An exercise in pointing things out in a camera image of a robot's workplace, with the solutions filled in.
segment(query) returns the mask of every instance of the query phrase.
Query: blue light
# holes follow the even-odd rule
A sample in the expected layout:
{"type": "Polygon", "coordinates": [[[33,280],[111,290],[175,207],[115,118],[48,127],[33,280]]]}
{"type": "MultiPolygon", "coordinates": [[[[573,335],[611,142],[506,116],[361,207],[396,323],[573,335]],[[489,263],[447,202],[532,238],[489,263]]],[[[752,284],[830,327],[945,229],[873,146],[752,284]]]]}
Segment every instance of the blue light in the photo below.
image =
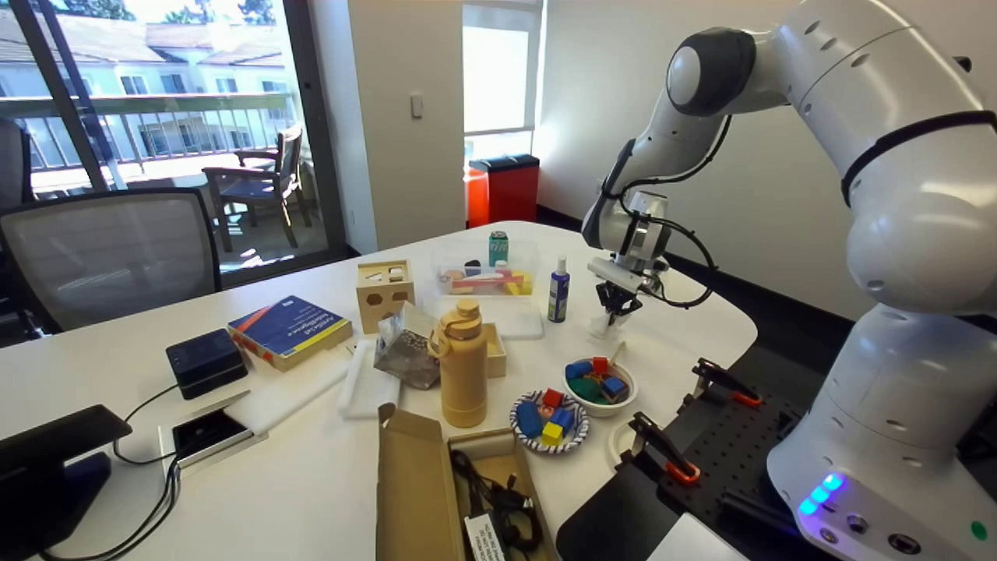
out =
{"type": "Polygon", "coordinates": [[[805,500],[805,501],[799,501],[799,514],[805,514],[805,518],[812,518],[812,514],[815,514],[815,507],[820,507],[820,506],[815,506],[815,501],[809,501],[809,500],[805,500]]]}
{"type": "Polygon", "coordinates": [[[827,476],[821,476],[821,482],[820,482],[821,490],[827,490],[827,494],[835,494],[835,490],[841,490],[845,487],[845,481],[837,476],[837,474],[827,474],[827,476]]]}
{"type": "Polygon", "coordinates": [[[820,487],[809,494],[809,501],[815,501],[815,506],[825,506],[827,500],[830,500],[830,494],[825,494],[820,487]]]}

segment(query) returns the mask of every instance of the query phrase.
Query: outdoor chair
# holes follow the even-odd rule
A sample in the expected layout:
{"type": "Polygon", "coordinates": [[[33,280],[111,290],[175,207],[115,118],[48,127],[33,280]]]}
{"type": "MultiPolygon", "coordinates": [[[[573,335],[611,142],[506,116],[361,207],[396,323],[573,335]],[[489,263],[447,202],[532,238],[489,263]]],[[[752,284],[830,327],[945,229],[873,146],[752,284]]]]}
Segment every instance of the outdoor chair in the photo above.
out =
{"type": "Polygon", "coordinates": [[[115,189],[0,214],[11,284],[42,330],[192,299],[220,288],[196,189],[115,189]]]}
{"type": "Polygon", "coordinates": [[[240,168],[205,168],[225,253],[231,253],[228,212],[232,212],[232,202],[245,207],[252,229],[254,229],[257,207],[276,207],[285,242],[291,249],[298,248],[298,239],[291,238],[290,200],[296,200],[304,220],[304,229],[310,224],[302,181],[296,181],[298,154],[302,154],[302,130],[285,127],[276,134],[276,149],[235,154],[240,168]]]}

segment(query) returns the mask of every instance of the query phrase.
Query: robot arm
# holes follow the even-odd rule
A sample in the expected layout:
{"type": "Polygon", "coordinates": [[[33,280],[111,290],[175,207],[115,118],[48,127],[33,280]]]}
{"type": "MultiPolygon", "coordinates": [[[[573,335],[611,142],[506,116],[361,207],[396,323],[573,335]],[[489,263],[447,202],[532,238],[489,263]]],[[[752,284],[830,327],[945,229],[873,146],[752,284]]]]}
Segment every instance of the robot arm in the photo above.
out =
{"type": "Polygon", "coordinates": [[[765,474],[799,536],[837,557],[997,557],[997,540],[977,540],[997,529],[997,506],[956,457],[997,396],[997,344],[953,317],[997,309],[997,118],[899,12],[805,0],[770,36],[688,37],[583,221],[591,248],[618,253],[591,273],[649,292],[665,220],[637,188],[694,174],[733,112],[778,104],[835,163],[854,214],[847,273],[882,307],[856,322],[765,474]],[[845,494],[827,500],[821,481],[845,494]]]}
{"type": "Polygon", "coordinates": [[[683,309],[711,296],[711,288],[688,303],[662,296],[659,273],[670,233],[688,238],[706,267],[714,260],[688,229],[665,220],[665,200],[651,188],[697,174],[722,146],[733,112],[778,106],[782,94],[772,87],[772,74],[772,42],[733,29],[690,36],[670,60],[649,127],[624,144],[611,177],[583,220],[584,242],[614,249],[614,260],[590,264],[603,280],[598,299],[611,322],[635,312],[637,292],[683,309]]]}
{"type": "Polygon", "coordinates": [[[659,260],[670,229],[654,229],[662,200],[635,188],[690,177],[729,116],[782,104],[841,174],[859,290],[918,312],[997,309],[997,118],[956,62],[878,0],[807,0],[770,36],[690,36],[583,220],[590,248],[619,253],[594,274],[640,290],[637,267],[659,260]]]}

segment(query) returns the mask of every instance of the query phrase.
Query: bowl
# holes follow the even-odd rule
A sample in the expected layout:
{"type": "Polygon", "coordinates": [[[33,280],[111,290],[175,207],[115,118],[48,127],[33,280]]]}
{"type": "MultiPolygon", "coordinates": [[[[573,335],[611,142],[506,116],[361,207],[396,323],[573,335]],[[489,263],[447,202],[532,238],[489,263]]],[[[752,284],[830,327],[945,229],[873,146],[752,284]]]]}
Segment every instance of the bowl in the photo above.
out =
{"type": "Polygon", "coordinates": [[[530,450],[530,452],[538,452],[538,456],[566,456],[573,450],[579,450],[584,439],[590,439],[590,432],[591,432],[591,421],[584,416],[584,408],[571,399],[566,394],[565,401],[558,408],[566,408],[571,412],[571,426],[565,432],[565,436],[558,443],[549,443],[544,436],[525,436],[524,424],[519,424],[519,408],[525,407],[530,412],[543,412],[543,401],[544,401],[544,394],[552,391],[538,391],[538,394],[525,394],[524,399],[517,399],[517,407],[512,408],[506,421],[512,421],[512,432],[517,433],[517,439],[530,450]]]}
{"type": "Polygon", "coordinates": [[[614,419],[614,416],[627,412],[632,407],[632,399],[637,396],[635,376],[627,367],[619,367],[618,363],[608,363],[603,376],[594,375],[591,367],[590,367],[590,375],[579,375],[579,372],[584,372],[583,363],[573,363],[565,367],[566,396],[575,399],[590,412],[590,419],[614,419]],[[619,399],[608,399],[611,394],[598,391],[598,384],[603,384],[608,376],[624,384],[619,399]]]}

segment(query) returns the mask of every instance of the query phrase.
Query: cardboard box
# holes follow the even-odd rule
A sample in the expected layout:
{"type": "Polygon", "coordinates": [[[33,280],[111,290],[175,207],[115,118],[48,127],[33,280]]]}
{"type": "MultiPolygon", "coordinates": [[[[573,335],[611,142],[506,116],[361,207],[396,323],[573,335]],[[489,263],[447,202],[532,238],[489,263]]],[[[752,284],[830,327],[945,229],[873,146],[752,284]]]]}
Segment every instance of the cardboard box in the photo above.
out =
{"type": "Polygon", "coordinates": [[[485,323],[485,376],[505,376],[505,349],[494,323],[485,323]]]}
{"type": "Polygon", "coordinates": [[[535,501],[525,452],[512,432],[441,439],[438,421],[379,408],[376,464],[376,557],[379,561],[471,561],[464,545],[468,490],[453,476],[447,452],[460,450],[480,476],[506,482],[535,506],[543,544],[530,561],[555,561],[555,540],[535,501]]]}

